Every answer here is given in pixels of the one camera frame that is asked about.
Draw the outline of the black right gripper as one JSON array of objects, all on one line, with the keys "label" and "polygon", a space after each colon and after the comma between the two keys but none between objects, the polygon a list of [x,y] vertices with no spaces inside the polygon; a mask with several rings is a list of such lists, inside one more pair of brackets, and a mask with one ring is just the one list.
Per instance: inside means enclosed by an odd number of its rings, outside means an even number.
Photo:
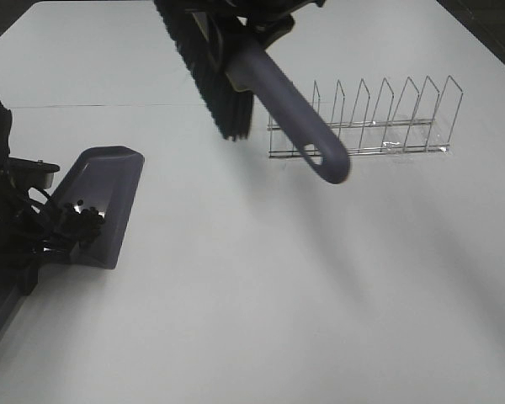
[{"label": "black right gripper", "polygon": [[198,25],[205,39],[210,66],[225,76],[226,51],[221,18],[245,18],[256,25],[258,43],[270,47],[294,28],[293,13],[308,4],[322,8],[325,1],[185,1],[184,17]]}]

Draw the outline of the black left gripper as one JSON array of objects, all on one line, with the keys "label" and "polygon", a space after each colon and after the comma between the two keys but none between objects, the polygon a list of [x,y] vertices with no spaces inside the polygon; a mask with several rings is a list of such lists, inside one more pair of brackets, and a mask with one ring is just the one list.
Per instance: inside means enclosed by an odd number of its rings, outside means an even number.
[{"label": "black left gripper", "polygon": [[[61,210],[47,189],[17,189],[9,175],[12,126],[13,113],[0,101],[0,275],[16,271],[35,258],[67,254],[67,242],[57,233]],[[38,264],[18,272],[21,294],[31,294],[38,283]]]}]

